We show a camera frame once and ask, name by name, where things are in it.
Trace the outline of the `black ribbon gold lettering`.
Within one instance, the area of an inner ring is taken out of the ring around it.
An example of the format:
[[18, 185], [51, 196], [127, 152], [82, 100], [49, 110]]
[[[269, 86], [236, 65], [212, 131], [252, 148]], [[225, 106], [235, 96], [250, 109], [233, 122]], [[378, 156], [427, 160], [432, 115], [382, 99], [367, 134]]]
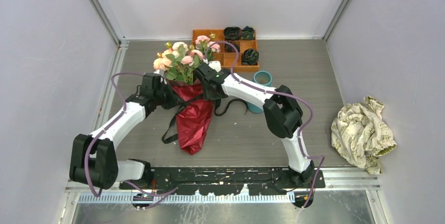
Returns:
[[185, 94], [182, 103], [178, 105], [178, 110], [169, 123], [169, 128], [176, 127], [177, 133], [167, 137], [164, 133], [161, 137], [162, 142], [169, 144], [179, 141], [182, 146], [200, 144], [206, 137], [209, 124], [213, 115], [224, 115], [233, 102], [241, 102], [244, 105], [248, 103], [240, 98], [234, 98], [228, 101], [226, 107], [221, 113], [216, 112], [220, 107], [221, 100], [204, 100], [203, 94], [192, 98], [190, 94]]

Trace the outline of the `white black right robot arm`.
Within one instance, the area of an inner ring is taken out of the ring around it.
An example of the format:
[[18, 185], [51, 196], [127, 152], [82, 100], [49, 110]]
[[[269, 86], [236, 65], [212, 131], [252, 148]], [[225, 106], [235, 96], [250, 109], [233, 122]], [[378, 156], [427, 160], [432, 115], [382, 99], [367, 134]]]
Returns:
[[194, 70], [194, 76], [202, 83], [206, 100], [232, 96], [262, 108], [269, 131], [282, 140], [293, 184], [303, 188], [311, 182], [315, 167], [302, 137], [303, 111], [287, 86], [266, 87], [206, 63]]

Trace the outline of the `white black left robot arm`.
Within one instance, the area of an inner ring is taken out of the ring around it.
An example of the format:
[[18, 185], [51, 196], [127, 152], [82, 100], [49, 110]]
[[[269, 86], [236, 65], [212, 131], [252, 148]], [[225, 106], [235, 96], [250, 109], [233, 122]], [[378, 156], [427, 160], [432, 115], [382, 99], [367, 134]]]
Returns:
[[94, 196], [114, 183], [146, 189], [154, 175], [151, 164], [139, 159], [118, 161], [115, 150], [130, 131], [143, 122], [157, 107], [174, 107], [178, 96], [167, 84], [162, 71], [142, 75], [135, 94], [123, 99], [122, 108], [103, 126], [73, 140], [69, 178], [86, 184]]

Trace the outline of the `pink flower bouquet red wrap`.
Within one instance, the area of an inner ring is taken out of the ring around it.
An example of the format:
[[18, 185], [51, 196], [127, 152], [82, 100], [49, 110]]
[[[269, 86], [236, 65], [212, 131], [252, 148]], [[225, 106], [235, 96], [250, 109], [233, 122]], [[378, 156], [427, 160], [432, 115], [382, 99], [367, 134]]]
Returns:
[[204, 90], [194, 70], [213, 53], [220, 53], [214, 33], [199, 35], [191, 44], [167, 42], [166, 49], [157, 53], [153, 69], [162, 72], [167, 83], [180, 98], [178, 113], [174, 116], [177, 133], [165, 141], [178, 141], [182, 151], [194, 155], [204, 144], [212, 118], [213, 104], [203, 98]]

